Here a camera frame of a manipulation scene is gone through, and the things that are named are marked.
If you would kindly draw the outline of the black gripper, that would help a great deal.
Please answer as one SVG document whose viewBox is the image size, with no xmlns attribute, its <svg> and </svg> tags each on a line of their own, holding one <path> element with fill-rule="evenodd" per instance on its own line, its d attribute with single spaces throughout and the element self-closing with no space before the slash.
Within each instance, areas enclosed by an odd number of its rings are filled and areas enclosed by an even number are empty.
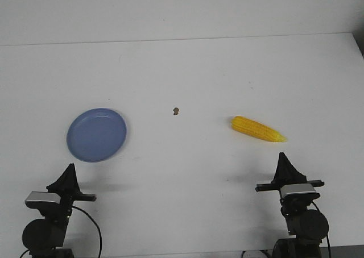
<svg viewBox="0 0 364 258">
<path fill-rule="evenodd" d="M 279 153 L 277 168 L 271 182 L 269 184 L 257 184 L 255 191 L 280 191 L 285 186 L 298 186 L 302 188 L 304 185 L 311 185 L 313 188 L 317 188 L 325 185 L 325 182 L 322 180 L 307 181 L 307 177 L 295 169 L 283 152 Z"/>
<path fill-rule="evenodd" d="M 68 213 L 76 201 L 95 202 L 95 194 L 82 193 L 78 185 L 74 163 L 70 163 L 62 175 L 46 187 L 49 193 L 60 196 L 59 212 Z"/>
</svg>

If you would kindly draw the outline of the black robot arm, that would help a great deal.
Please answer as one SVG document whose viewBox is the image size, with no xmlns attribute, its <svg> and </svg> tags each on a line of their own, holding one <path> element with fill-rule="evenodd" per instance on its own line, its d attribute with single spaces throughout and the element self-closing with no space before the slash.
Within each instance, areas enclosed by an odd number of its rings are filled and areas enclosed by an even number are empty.
<svg viewBox="0 0 364 258">
<path fill-rule="evenodd" d="M 320 198 L 316 188 L 324 185 L 322 180 L 308 180 L 283 152 L 278 156 L 272 181 L 256 185 L 256 192 L 279 193 L 280 212 L 291 236 L 276 241 L 271 257 L 322 256 L 320 244 L 328 237 L 329 222 L 318 209 L 315 200 Z"/>
<path fill-rule="evenodd" d="M 73 210 L 85 214 L 95 225 L 99 236 L 98 257 L 102 253 L 102 234 L 97 222 L 83 209 L 74 206 L 76 201 L 94 202 L 96 195 L 80 190 L 76 168 L 70 163 L 62 175 L 46 187 L 45 192 L 31 192 L 24 204 L 35 209 L 41 218 L 31 221 L 23 230 L 22 243 L 31 257 L 74 257 L 70 248 L 64 248 L 64 240 Z"/>
</svg>

